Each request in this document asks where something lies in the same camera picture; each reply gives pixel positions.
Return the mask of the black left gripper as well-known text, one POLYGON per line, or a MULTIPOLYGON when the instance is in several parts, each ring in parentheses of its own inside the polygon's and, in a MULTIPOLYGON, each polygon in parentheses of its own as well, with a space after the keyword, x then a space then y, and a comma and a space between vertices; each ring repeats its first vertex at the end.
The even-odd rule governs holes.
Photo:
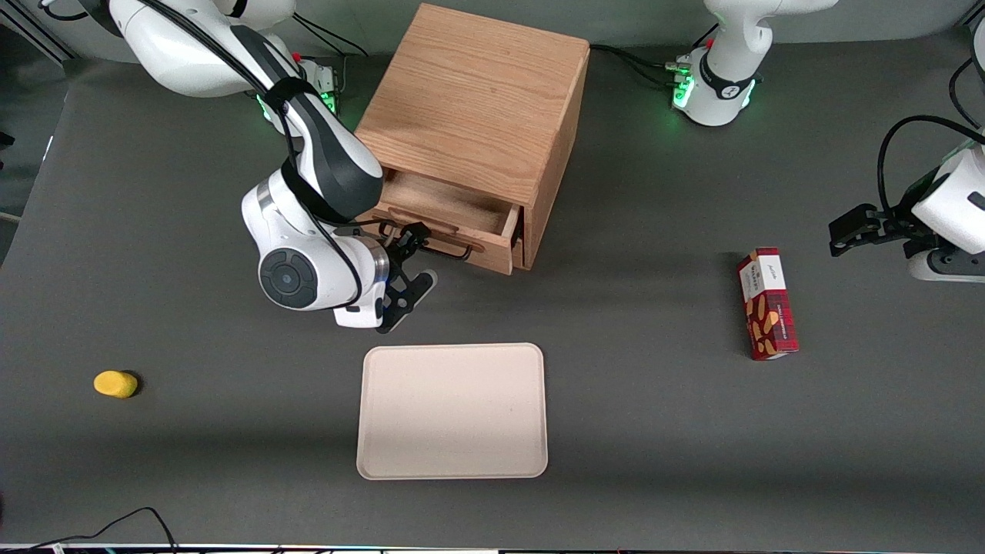
POLYGON ((912 215, 902 203, 880 209, 859 204, 828 224, 830 255, 840 257, 859 246, 899 241, 907 260, 938 249, 938 235, 912 215))

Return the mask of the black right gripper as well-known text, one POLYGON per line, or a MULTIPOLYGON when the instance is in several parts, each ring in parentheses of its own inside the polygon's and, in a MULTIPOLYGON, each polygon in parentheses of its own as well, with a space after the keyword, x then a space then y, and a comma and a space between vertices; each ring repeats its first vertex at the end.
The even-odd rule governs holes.
POLYGON ((433 270, 422 271, 410 278, 403 269, 409 257, 426 247, 431 235, 427 225, 411 223, 402 227, 400 238, 386 246, 388 272, 382 297, 377 302, 381 315, 381 323, 376 327, 378 333, 387 334, 396 329, 439 283, 433 270))

